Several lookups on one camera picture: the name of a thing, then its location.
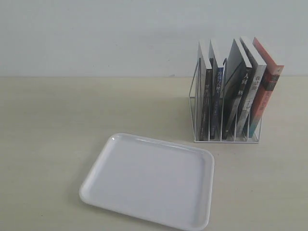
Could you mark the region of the black cover book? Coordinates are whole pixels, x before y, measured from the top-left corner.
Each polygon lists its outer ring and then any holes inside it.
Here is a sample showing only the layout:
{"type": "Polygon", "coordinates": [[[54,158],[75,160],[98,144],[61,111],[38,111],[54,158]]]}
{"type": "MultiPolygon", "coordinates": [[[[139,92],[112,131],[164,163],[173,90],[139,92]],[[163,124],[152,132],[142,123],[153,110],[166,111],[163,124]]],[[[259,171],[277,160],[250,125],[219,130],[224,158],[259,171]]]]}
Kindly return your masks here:
{"type": "Polygon", "coordinates": [[[227,59],[222,139],[234,128],[234,119],[248,82],[252,65],[239,39],[234,39],[227,59]]]}

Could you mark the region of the red orange spine book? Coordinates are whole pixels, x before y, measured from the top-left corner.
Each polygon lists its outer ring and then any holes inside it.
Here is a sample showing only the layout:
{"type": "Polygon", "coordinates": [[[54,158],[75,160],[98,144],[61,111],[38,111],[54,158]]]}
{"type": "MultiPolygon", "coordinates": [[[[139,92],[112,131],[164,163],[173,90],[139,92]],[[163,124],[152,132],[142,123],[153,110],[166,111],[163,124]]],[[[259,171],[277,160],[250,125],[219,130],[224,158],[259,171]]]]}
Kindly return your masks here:
{"type": "Polygon", "coordinates": [[[272,52],[266,42],[261,38],[255,37],[253,45],[267,64],[266,70],[262,76],[256,96],[254,98],[249,119],[248,137],[252,138],[255,130],[263,116],[265,108],[269,102],[272,92],[278,82],[278,79],[284,69],[281,59],[272,52]]]}

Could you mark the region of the dark brown spine book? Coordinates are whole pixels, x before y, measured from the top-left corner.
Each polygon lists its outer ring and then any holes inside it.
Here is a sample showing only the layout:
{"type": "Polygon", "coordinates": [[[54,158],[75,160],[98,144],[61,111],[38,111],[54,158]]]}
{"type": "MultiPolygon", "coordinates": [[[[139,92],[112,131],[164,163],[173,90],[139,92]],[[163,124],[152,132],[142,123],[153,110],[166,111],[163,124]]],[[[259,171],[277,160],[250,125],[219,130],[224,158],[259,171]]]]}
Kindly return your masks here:
{"type": "Polygon", "coordinates": [[[203,40],[198,43],[198,81],[197,81],[197,125],[198,139],[208,139],[209,95],[212,65],[208,57],[208,50],[203,40]]]}

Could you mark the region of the grey white spine book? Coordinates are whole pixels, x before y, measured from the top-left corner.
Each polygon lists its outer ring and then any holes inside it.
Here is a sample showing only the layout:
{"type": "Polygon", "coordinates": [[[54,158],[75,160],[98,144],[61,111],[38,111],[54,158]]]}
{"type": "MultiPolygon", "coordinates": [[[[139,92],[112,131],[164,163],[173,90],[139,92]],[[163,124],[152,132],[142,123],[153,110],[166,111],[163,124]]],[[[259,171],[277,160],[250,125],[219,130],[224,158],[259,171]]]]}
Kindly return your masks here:
{"type": "Polygon", "coordinates": [[[244,133],[247,133],[246,121],[250,114],[252,103],[254,101],[259,84],[261,82],[261,79],[263,77],[263,74],[267,66],[266,62],[263,60],[261,55],[254,47],[252,41],[248,37],[241,36],[240,42],[252,65],[252,70],[249,74],[249,78],[246,83],[244,93],[239,105],[237,127],[236,127],[237,137],[240,137],[243,131],[244,133]]]}

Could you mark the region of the blue book with orange moon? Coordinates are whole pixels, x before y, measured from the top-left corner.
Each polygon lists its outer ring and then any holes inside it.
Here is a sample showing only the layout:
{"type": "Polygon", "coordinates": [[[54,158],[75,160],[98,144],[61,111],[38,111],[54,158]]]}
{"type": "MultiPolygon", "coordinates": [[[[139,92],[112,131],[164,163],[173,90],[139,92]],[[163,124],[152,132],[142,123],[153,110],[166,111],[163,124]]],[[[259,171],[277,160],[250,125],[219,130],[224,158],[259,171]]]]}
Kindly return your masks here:
{"type": "Polygon", "coordinates": [[[214,39],[210,40],[209,45],[209,59],[212,60],[212,109],[211,109],[211,119],[210,119],[210,139],[215,139],[216,128],[218,125],[219,118],[219,100],[221,93],[221,84],[223,78],[223,59],[220,55],[218,45],[214,39]]]}

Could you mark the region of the white plastic tray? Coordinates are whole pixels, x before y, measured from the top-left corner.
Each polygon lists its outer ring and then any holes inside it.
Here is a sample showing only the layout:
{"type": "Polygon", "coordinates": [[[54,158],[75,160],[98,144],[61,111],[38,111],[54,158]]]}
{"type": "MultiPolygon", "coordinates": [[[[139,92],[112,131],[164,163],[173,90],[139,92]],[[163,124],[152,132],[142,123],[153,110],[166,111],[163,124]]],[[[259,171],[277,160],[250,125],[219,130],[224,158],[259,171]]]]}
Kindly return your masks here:
{"type": "Polygon", "coordinates": [[[83,181],[82,202],[183,231],[209,223],[214,157],[204,149],[112,135],[83,181]]]}

